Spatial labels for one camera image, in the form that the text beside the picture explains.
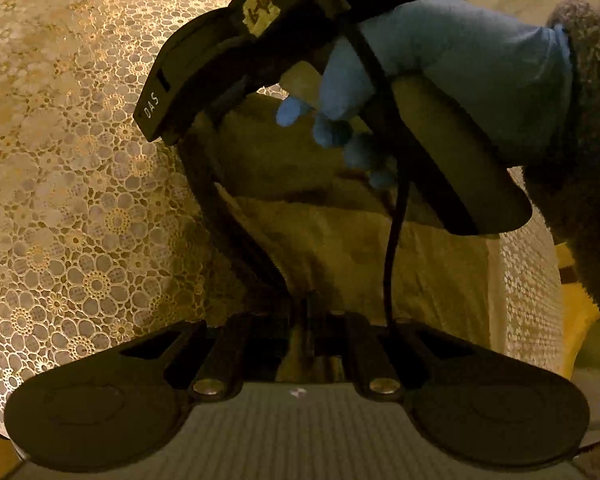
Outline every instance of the yellow sticker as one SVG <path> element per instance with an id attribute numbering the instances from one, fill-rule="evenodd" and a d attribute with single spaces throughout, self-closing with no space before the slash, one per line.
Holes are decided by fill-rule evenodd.
<path id="1" fill-rule="evenodd" d="M 280 9 L 271 0 L 247 0 L 242 6 L 242 12 L 243 23 L 256 38 L 280 15 Z"/>

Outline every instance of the metal screw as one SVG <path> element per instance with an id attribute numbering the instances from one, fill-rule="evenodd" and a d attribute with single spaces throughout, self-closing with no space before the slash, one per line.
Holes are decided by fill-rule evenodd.
<path id="1" fill-rule="evenodd" d="M 369 383 L 369 389 L 376 394 L 390 395 L 400 389 L 400 383 L 386 377 L 374 379 Z"/>
<path id="2" fill-rule="evenodd" d="M 200 395 L 217 395 L 224 390 L 224 383 L 218 379 L 200 379 L 193 384 L 193 391 Z"/>

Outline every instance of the floral lace pattern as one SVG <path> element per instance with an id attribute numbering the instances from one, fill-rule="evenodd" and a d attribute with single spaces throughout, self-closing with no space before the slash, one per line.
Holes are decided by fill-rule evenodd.
<path id="1" fill-rule="evenodd" d="M 174 151 L 132 121 L 161 44 L 228 1 L 0 0 L 1 433 L 8 395 L 33 375 L 240 305 Z M 536 212 L 502 257 L 508 353 L 553 369 L 548 237 Z"/>

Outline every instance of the gloved hand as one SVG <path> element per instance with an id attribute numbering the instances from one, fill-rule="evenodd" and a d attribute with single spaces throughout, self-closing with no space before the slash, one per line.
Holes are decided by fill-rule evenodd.
<path id="1" fill-rule="evenodd" d="M 422 73 L 467 111 L 509 167 L 539 162 L 564 125 L 572 68 L 560 25 L 526 25 L 464 0 L 417 0 L 360 27 L 390 79 Z M 381 189 L 395 183 L 388 154 L 373 135 L 353 135 L 347 122 L 373 94 L 352 46 L 339 39 L 322 77 L 314 139 L 324 148 L 343 147 L 347 165 L 369 171 L 371 185 Z M 311 111 L 289 97 L 276 121 L 289 126 Z"/>

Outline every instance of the gray panel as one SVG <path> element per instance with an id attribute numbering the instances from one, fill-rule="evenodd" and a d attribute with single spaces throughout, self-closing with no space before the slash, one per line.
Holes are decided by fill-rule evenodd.
<path id="1" fill-rule="evenodd" d="M 246 384 L 238 397 L 192 411 L 163 449 L 103 473 L 31 462 L 9 480 L 584 480 L 570 463 L 499 473 L 457 462 L 424 440 L 394 404 L 350 384 Z"/>

